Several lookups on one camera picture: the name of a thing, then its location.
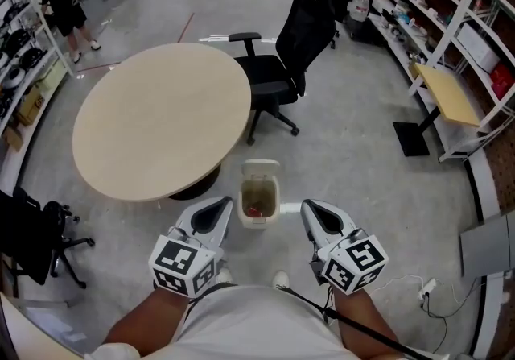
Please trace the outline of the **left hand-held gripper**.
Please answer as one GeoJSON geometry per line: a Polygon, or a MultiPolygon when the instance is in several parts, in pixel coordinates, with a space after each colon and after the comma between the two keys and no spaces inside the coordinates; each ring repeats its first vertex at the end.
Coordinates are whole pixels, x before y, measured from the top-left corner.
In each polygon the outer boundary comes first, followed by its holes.
{"type": "Polygon", "coordinates": [[[215,283],[229,232],[233,199],[212,197],[188,206],[168,234],[159,236],[149,259],[156,286],[197,298],[215,283]]]}

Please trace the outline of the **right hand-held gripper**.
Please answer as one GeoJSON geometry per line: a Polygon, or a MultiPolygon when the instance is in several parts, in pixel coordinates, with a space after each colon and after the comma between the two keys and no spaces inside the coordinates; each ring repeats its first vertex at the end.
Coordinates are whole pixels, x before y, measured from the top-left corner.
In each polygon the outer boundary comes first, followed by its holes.
{"type": "Polygon", "coordinates": [[[319,284],[353,294],[379,277],[389,256],[375,235],[357,229],[345,211],[326,201],[304,200],[300,213],[308,238],[319,248],[310,262],[319,284]]]}

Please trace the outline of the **white trash bin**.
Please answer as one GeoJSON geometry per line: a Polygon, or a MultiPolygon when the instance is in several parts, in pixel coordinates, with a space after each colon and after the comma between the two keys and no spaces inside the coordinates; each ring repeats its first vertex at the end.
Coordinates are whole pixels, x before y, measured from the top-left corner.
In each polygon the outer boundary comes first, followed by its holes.
{"type": "Polygon", "coordinates": [[[280,163],[272,159],[248,159],[242,164],[237,213],[245,228],[265,230],[278,220],[281,203],[277,178],[279,168],[280,163]],[[254,204],[262,207],[261,218],[245,215],[245,209],[254,204]]]}

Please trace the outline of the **person's right forearm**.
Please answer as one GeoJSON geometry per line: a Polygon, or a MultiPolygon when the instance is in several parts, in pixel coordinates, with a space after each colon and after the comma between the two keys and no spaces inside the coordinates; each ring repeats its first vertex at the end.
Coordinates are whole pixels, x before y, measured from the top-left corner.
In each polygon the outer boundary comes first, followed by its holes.
{"type": "MultiPolygon", "coordinates": [[[[397,336],[377,310],[373,300],[361,289],[347,296],[333,288],[336,311],[387,338],[397,341],[397,336]]],[[[402,354],[362,333],[350,325],[339,322],[340,336],[344,346],[361,360],[397,360],[402,354]]]]}

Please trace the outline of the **person's left forearm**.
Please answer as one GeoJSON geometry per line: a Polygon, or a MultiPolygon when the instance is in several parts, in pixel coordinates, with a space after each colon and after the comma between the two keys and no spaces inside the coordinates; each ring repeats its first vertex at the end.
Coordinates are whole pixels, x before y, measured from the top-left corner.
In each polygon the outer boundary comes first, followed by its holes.
{"type": "Polygon", "coordinates": [[[103,343],[127,344],[146,357],[171,342],[189,302],[185,296],[156,288],[111,328],[103,343]]]}

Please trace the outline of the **person's white shirt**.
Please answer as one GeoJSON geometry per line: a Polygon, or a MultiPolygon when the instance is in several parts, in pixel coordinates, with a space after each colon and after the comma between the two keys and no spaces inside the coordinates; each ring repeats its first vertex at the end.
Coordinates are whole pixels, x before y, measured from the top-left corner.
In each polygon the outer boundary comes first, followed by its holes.
{"type": "Polygon", "coordinates": [[[84,360],[361,360],[307,302],[283,288],[217,284],[189,303],[171,342],[142,357],[102,344],[84,360]]]}

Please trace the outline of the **white power strip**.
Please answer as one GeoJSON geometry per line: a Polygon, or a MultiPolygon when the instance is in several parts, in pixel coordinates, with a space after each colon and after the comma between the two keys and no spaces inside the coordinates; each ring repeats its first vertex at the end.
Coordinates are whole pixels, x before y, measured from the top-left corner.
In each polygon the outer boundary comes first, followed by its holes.
{"type": "Polygon", "coordinates": [[[431,278],[427,281],[425,285],[422,286],[418,293],[418,298],[420,300],[424,300],[426,296],[428,296],[437,286],[437,282],[435,278],[431,278]]]}

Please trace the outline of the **round wooden table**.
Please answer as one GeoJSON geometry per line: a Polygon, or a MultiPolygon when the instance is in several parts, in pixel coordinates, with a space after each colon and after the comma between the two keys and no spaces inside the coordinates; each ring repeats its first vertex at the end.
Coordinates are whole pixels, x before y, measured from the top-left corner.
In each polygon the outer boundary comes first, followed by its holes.
{"type": "Polygon", "coordinates": [[[131,56],[85,98],[72,153],[85,182],[120,201],[190,200],[215,183],[248,121],[243,68],[199,43],[131,56]]]}

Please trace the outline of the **grey metal cabinet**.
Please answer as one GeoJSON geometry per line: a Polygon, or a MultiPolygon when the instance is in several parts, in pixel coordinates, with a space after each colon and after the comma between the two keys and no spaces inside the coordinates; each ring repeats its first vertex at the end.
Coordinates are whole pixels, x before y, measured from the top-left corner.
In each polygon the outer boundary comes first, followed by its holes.
{"type": "Polygon", "coordinates": [[[462,276],[475,279],[515,269],[515,210],[459,235],[462,276]]]}

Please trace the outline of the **small square yellow table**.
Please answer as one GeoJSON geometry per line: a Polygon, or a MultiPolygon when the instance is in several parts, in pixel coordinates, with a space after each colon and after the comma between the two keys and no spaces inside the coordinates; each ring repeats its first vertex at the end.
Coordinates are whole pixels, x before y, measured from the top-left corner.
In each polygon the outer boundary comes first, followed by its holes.
{"type": "Polygon", "coordinates": [[[430,154],[423,133],[439,116],[442,116],[446,122],[460,126],[472,129],[480,127],[480,120],[454,75],[426,64],[416,63],[414,68],[418,78],[422,79],[431,95],[435,107],[419,124],[414,122],[393,123],[405,157],[430,154]]]}

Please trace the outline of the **brown cardboard box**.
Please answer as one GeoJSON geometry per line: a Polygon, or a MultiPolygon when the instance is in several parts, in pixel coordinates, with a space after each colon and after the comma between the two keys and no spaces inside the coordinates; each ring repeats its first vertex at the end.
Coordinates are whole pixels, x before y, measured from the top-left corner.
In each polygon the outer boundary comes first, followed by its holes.
{"type": "Polygon", "coordinates": [[[31,125],[38,115],[45,98],[37,85],[31,86],[17,109],[16,118],[23,126],[31,125]]]}

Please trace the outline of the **clear water jug red cap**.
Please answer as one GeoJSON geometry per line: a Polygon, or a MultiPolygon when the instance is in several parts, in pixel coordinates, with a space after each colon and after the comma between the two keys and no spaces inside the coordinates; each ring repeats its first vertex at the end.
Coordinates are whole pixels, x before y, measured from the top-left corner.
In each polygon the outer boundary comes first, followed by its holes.
{"type": "Polygon", "coordinates": [[[348,3],[348,16],[358,22],[363,23],[369,13],[369,0],[351,0],[348,3]]]}

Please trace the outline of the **red box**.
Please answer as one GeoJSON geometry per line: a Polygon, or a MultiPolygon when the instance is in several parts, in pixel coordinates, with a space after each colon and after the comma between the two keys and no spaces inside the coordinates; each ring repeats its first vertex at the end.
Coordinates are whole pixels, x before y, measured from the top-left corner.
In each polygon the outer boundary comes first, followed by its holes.
{"type": "Polygon", "coordinates": [[[499,100],[505,96],[515,82],[511,72],[501,62],[497,63],[490,73],[490,79],[492,80],[492,91],[499,100]]]}

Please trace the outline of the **white shelf rack with sundries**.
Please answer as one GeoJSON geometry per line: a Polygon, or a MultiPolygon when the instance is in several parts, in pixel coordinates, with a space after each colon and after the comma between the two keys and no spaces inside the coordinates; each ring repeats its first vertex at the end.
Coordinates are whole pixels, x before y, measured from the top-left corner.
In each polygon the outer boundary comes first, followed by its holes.
{"type": "Polygon", "coordinates": [[[499,100],[485,72],[457,40],[464,23],[472,26],[515,78],[515,46],[509,46],[495,23],[500,14],[515,21],[515,7],[506,0],[370,0],[368,19],[409,79],[408,92],[421,100],[426,116],[435,104],[414,68],[426,64],[455,76],[480,120],[472,129],[446,122],[434,128],[443,151],[441,160],[466,160],[515,122],[515,82],[499,100]]]}

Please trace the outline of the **white box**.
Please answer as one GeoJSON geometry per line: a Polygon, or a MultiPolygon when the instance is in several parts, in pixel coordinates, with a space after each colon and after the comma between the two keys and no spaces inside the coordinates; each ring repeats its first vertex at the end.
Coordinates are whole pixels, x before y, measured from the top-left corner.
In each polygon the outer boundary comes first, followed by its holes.
{"type": "Polygon", "coordinates": [[[499,63],[500,58],[498,55],[468,23],[464,23],[460,28],[457,40],[470,54],[472,59],[488,74],[490,74],[499,63]]]}

